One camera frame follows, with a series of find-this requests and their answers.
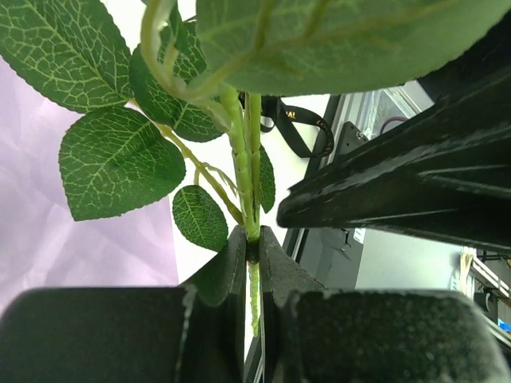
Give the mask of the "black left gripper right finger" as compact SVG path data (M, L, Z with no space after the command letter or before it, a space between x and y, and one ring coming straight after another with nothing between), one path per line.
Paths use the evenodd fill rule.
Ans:
M448 290L328 289L262 227L265 382L507 382L507 356Z

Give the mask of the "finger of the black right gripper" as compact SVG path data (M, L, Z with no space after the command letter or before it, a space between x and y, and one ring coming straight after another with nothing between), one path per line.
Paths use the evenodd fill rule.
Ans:
M510 251L510 18L419 81L434 104L291 187L277 223Z

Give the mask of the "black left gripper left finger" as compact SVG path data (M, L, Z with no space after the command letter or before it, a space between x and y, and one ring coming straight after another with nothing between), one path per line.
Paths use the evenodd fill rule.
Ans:
M4 382L241 382L246 238L175 287L44 288L1 318Z

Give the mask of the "purple tissue paper sheet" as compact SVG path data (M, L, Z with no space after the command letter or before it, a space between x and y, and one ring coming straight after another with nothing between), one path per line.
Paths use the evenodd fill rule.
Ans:
M1 304L63 286L175 286L167 199L119 217L76 222L57 156L78 115L1 65Z

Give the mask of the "pink artificial rose stem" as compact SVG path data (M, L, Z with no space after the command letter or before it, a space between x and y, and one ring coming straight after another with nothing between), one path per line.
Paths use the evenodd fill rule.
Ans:
M507 1L150 1L135 50L99 1L4 1L1 56L42 96L81 114L59 169L77 221L175 196L176 224L219 251L230 214L260 237L269 163L265 96L373 90L460 56Z

